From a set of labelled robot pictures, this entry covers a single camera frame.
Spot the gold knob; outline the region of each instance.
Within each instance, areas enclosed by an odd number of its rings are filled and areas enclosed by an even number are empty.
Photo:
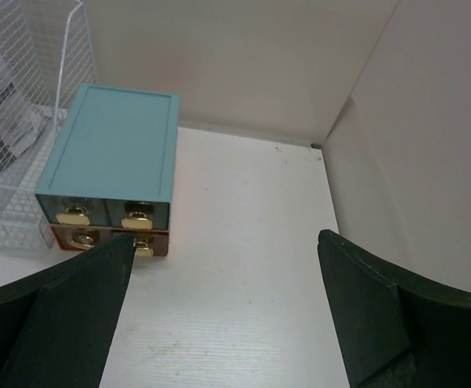
[[[87,251],[95,246],[95,238],[91,237],[86,232],[75,231],[72,233],[72,238],[68,244],[74,248]]]
[[[147,241],[135,240],[135,256],[136,257],[153,257],[154,251],[149,247]]]
[[[151,230],[153,222],[146,213],[131,212],[128,217],[122,219],[122,227],[126,229]]]
[[[71,206],[65,209],[64,213],[56,214],[57,222],[63,225],[88,226],[90,218],[86,215],[86,209],[78,206]]]

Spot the white table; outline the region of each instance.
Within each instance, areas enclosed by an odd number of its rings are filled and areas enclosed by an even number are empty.
[[[101,387],[348,387],[326,228],[321,151],[180,129],[170,253],[135,263]],[[0,253],[0,285],[68,257]]]

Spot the teal drawer box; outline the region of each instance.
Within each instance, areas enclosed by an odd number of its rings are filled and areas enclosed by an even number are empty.
[[[168,230],[179,97],[82,85],[36,186],[51,224]]]

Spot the white wire rack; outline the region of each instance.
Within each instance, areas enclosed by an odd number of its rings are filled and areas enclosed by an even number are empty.
[[[34,188],[78,86],[94,82],[80,0],[0,0],[0,247],[52,245]]]

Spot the white wall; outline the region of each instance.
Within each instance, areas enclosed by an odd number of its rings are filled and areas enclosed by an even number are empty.
[[[353,99],[323,145],[339,233],[375,255],[415,270],[400,214]]]
[[[321,142],[397,0],[87,0],[99,81],[183,123]]]
[[[402,0],[352,97],[414,267],[471,291],[471,2]],[[352,154],[351,142],[338,152]],[[352,223],[385,226],[372,214]],[[383,237],[369,235],[367,244]]]

